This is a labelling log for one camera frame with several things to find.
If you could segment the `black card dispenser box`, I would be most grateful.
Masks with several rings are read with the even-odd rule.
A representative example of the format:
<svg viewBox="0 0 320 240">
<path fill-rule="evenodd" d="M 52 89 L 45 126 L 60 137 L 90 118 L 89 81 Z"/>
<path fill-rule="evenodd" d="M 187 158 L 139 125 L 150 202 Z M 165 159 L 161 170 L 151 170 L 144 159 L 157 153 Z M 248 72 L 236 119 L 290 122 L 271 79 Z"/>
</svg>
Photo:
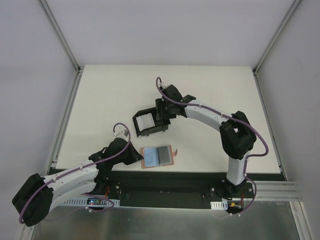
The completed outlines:
<svg viewBox="0 0 320 240">
<path fill-rule="evenodd" d="M 171 124 L 168 119 L 159 119 L 155 107 L 139 110 L 133 117 L 137 137 L 145 137 L 158 132 L 165 132 Z"/>
</svg>

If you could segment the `brown leather card holder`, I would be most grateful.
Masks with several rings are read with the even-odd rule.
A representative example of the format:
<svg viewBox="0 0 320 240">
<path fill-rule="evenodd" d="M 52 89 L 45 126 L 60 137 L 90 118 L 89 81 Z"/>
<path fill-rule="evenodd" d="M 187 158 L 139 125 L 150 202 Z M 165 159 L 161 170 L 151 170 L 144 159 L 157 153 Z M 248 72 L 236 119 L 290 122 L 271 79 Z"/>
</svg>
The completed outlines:
<svg viewBox="0 0 320 240">
<path fill-rule="evenodd" d="M 171 163 L 160 165 L 159 164 L 159 160 L 158 160 L 157 148 L 158 147 L 163 147 L 163 146 L 169 146 Z M 171 145 L 162 145 L 162 146 L 157 146 L 157 147 L 144 147 L 144 148 L 141 148 L 140 149 L 140 154 L 143 156 L 143 159 L 141 160 L 141 167 L 143 169 L 149 169 L 149 168 L 157 168 L 157 167 L 164 167 L 164 166 L 174 165 L 174 163 L 175 163 L 174 158 L 177 156 L 178 150 L 176 149 L 175 151 L 173 151 Z"/>
</svg>

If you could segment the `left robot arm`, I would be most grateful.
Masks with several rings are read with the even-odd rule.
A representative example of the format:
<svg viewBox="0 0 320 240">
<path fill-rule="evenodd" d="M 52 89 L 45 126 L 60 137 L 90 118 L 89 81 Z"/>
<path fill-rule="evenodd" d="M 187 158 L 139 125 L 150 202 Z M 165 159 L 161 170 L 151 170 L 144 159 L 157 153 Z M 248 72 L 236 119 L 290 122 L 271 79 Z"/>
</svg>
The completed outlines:
<svg viewBox="0 0 320 240">
<path fill-rule="evenodd" d="M 90 192 L 102 194 L 106 188 L 104 180 L 113 166 L 131 165 L 142 159 L 131 142 L 117 137 L 76 167 L 46 176 L 31 175 L 12 199 L 19 223 L 34 226 L 70 198 Z"/>
</svg>

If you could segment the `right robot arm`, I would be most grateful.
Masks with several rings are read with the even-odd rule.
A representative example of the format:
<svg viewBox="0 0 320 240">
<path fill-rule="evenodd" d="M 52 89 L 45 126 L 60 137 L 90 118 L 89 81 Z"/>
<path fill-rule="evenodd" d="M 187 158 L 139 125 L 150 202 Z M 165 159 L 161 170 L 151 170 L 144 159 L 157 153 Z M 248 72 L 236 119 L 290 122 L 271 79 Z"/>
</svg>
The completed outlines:
<svg viewBox="0 0 320 240">
<path fill-rule="evenodd" d="M 158 85 L 157 90 L 163 99 L 160 116 L 194 119 L 220 133 L 222 148 L 228 155 L 228 169 L 224 183 L 215 189 L 215 193 L 227 200 L 241 194 L 247 182 L 247 157 L 257 140 L 246 115 L 241 111 L 221 113 L 202 104 L 194 96 L 183 97 L 172 84 L 165 87 Z"/>
</svg>

